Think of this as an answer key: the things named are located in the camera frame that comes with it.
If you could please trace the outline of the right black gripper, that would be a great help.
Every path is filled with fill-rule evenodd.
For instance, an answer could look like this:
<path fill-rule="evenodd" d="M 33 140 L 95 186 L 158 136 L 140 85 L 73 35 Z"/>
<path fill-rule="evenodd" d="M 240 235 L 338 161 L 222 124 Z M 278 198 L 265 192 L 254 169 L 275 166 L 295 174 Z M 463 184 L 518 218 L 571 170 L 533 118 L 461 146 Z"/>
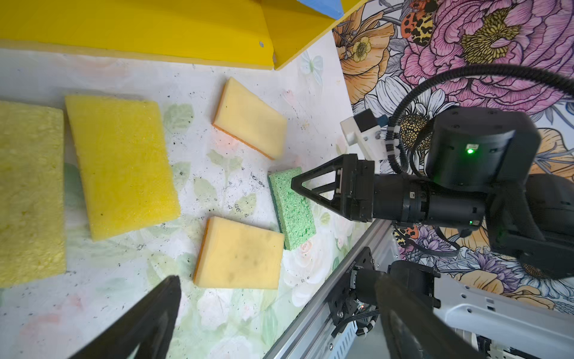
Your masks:
<path fill-rule="evenodd" d="M 375 174 L 340 155 L 294 176 L 291 189 L 353 221 L 533 224 L 526 182 L 541 137 L 523 112 L 446 110 L 430 121 L 424 174 Z"/>

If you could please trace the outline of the pale yellow textured sponge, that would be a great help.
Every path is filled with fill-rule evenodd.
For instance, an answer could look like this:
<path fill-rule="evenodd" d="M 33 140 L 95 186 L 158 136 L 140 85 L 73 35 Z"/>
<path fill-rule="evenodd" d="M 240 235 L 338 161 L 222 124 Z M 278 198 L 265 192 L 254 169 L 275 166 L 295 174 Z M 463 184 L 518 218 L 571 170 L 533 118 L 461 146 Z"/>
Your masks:
<path fill-rule="evenodd" d="M 1 102 L 1 287 L 66 270 L 64 113 Z"/>

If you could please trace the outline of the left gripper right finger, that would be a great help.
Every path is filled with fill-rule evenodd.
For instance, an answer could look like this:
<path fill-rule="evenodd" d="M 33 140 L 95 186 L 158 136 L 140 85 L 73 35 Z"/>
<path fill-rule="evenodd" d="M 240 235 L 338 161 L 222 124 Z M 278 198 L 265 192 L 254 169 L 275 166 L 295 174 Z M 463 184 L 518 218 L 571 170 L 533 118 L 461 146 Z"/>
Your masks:
<path fill-rule="evenodd" d="M 391 358 L 483 358 L 405 286 L 387 274 L 375 283 Z"/>

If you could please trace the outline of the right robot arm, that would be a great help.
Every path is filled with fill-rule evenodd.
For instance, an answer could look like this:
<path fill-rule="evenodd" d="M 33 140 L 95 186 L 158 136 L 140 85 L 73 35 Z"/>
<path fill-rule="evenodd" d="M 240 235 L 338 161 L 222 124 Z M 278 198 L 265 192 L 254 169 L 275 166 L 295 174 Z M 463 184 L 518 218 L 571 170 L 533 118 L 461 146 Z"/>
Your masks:
<path fill-rule="evenodd" d="M 396 228 L 406 257 L 375 267 L 369 245 L 327 300 L 334 335 L 378 318 L 393 358 L 480 358 L 471 331 L 528 358 L 573 356 L 573 149 L 522 112 L 447 109 L 407 145 L 425 171 L 377 174 L 342 155 L 292 189 L 352 221 Z"/>

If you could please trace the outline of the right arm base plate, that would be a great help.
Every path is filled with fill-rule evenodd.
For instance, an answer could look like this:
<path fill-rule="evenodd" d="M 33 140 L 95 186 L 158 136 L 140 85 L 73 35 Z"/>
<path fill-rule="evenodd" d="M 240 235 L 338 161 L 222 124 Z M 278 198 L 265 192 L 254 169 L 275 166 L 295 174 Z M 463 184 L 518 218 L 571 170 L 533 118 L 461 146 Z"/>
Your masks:
<path fill-rule="evenodd" d="M 332 338 L 341 334 L 348 324 L 355 324 L 355 335 L 359 337 L 367 335 L 375 327 L 379 317 L 375 295 L 377 275 L 371 249 L 365 247 L 327 296 L 330 318 L 335 326 Z"/>

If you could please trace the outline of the green sponge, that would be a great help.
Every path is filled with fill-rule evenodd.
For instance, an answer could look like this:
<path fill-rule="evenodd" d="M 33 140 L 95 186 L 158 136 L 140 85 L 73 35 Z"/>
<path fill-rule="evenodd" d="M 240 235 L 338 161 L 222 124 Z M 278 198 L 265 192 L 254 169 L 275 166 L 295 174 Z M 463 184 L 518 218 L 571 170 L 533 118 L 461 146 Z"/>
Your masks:
<path fill-rule="evenodd" d="M 316 234 L 309 201 L 291 189 L 292 179 L 299 174 L 302 174 L 301 168 L 268 174 L 278 224 L 288 251 L 299 248 Z"/>

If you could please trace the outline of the bright yellow small sponge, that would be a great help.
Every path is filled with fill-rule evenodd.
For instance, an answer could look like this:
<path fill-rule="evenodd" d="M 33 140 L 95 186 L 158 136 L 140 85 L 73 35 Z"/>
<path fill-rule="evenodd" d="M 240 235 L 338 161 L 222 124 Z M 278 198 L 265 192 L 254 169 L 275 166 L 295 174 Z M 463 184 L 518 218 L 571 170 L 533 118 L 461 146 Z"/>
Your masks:
<path fill-rule="evenodd" d="M 76 94 L 65 106 L 93 240 L 179 218 L 157 103 Z"/>

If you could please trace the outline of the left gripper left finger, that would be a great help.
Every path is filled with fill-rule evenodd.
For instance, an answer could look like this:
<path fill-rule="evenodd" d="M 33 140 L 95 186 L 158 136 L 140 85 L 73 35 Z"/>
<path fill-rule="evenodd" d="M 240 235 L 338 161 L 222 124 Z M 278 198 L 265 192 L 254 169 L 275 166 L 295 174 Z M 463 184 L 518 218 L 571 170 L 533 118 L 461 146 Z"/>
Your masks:
<path fill-rule="evenodd" d="M 73 358 L 165 358 L 182 291 L 178 276 L 165 278 Z"/>

